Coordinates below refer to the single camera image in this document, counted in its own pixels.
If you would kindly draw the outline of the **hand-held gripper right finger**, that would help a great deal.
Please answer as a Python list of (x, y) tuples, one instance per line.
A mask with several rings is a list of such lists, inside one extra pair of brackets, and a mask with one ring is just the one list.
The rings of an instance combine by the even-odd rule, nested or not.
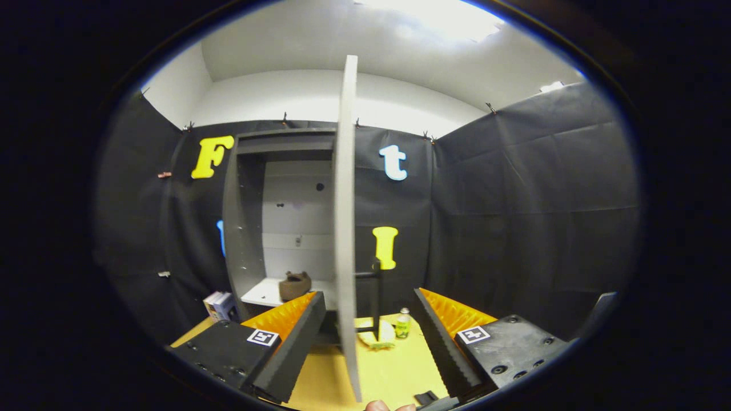
[(423, 287), (412, 315), (449, 396), (475, 400), (540, 371), (571, 343), (519, 315), (495, 318)]

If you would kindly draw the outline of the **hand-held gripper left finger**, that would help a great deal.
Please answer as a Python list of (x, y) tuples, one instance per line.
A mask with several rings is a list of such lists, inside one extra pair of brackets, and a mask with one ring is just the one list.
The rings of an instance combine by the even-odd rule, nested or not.
[(323, 292), (308, 292), (243, 323), (215, 322), (168, 350), (220, 385), (287, 403), (325, 315)]

